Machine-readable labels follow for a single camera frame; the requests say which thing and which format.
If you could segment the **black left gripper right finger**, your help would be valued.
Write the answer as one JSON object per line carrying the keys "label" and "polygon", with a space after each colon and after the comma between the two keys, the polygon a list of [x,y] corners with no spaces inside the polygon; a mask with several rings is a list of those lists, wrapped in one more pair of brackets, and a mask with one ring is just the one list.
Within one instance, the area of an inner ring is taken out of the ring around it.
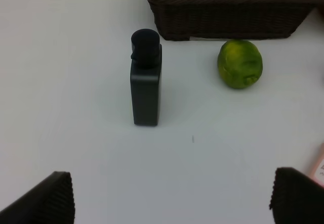
{"label": "black left gripper right finger", "polygon": [[275,223],[323,223],[323,187],[292,167],[277,168],[269,209]]}

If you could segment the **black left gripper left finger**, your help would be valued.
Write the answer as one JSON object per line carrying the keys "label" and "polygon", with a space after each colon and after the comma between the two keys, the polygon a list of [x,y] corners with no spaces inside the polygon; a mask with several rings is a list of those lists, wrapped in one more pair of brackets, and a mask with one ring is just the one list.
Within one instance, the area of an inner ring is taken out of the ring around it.
{"label": "black left gripper left finger", "polygon": [[1,223],[74,223],[75,203],[69,172],[54,171],[1,211]]}

